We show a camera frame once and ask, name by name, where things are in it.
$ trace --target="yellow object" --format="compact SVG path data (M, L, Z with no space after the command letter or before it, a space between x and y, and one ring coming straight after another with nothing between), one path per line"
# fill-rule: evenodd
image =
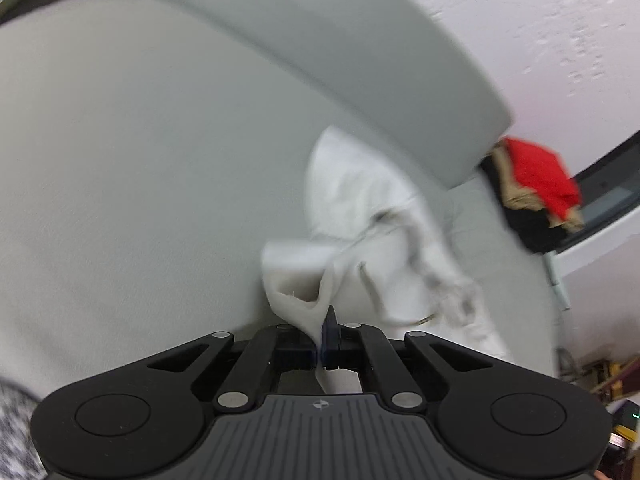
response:
M615 377L616 375L618 375L620 373L620 370L622 370L622 366L620 365L620 363L613 362L609 364L610 377ZM615 400L619 399L620 397L622 397L622 381L616 381L611 385L611 399Z
M617 434L619 434L619 436L623 437L625 440L628 440L631 443L635 442L638 438L638 434L634 430L630 430L626 426L617 425L615 428L613 428L613 431L615 431Z

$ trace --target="gray speckled fabric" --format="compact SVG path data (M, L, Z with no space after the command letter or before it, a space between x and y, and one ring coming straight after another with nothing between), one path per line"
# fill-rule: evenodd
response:
M29 434L37 402L0 381L0 480L40 480L46 472Z

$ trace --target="textured wall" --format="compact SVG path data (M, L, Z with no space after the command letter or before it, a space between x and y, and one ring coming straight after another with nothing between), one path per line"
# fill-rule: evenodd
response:
M577 173L640 129L640 0L417 0Z
M576 356L638 352L640 208L556 256L572 308L566 325Z

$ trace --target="gray upholstery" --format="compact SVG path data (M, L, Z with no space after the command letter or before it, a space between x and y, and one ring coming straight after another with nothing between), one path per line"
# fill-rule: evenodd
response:
M330 124L450 221L389 136L165 2L65 0L3 25L0 53L0 376L40 396L273 322L260 250L306 236L307 157Z
M408 0L175 1L322 85L447 187L510 124L487 81Z
M507 227L487 182L476 173L448 193L450 243L462 269L482 286L489 314L517 364L555 375L556 297L542 256Z

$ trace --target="white cloth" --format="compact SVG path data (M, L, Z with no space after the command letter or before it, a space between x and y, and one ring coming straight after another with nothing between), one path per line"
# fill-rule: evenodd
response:
M324 131L306 176L313 241L267 243L263 282L274 313L320 346L330 304L338 322L402 339L424 330L508 360L477 283L450 254L419 190L381 153Z

